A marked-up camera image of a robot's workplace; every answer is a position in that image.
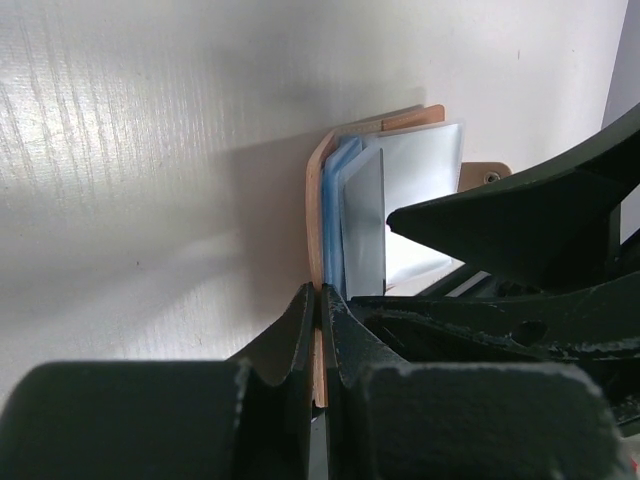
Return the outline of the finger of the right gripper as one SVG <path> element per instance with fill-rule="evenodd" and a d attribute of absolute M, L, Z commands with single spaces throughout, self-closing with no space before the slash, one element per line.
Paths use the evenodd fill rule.
<path fill-rule="evenodd" d="M 542 290 L 611 271 L 612 212 L 639 184 L 639 109 L 570 150 L 502 180 L 402 207 L 392 232 Z"/>
<path fill-rule="evenodd" d="M 559 295 L 355 297 L 351 311 L 411 360 L 626 360 L 639 355 L 639 276 Z"/>

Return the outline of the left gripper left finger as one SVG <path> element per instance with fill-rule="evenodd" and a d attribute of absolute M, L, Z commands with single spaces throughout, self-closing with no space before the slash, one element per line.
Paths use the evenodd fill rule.
<path fill-rule="evenodd" d="M 50 362 L 1 415 L 5 479 L 303 479 L 315 293 L 225 361 Z"/>

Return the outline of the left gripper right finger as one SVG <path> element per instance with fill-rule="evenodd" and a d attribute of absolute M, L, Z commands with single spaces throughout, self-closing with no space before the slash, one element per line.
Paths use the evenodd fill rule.
<path fill-rule="evenodd" d="M 410 363 L 321 293 L 333 479 L 621 479 L 601 390 L 554 363 Z"/>

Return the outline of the white credit card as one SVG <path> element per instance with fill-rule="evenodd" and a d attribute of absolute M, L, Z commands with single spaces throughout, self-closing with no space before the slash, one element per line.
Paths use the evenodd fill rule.
<path fill-rule="evenodd" d="M 380 295 L 385 285 L 382 151 L 366 148 L 345 167 L 341 180 L 346 297 Z"/>

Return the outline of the brown leather card holder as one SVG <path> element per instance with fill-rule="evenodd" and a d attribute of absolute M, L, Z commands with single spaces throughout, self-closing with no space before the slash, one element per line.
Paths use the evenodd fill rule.
<path fill-rule="evenodd" d="M 502 162 L 465 162 L 465 130 L 449 121 L 441 104 L 416 105 L 330 130 L 306 166 L 305 215 L 311 283 L 316 293 L 332 286 L 345 292 L 342 185 L 345 167 L 368 147 L 382 151 L 385 285 L 380 295 L 415 293 L 442 279 L 460 261 L 405 240 L 385 221 L 395 209 L 461 193 L 511 176 Z"/>

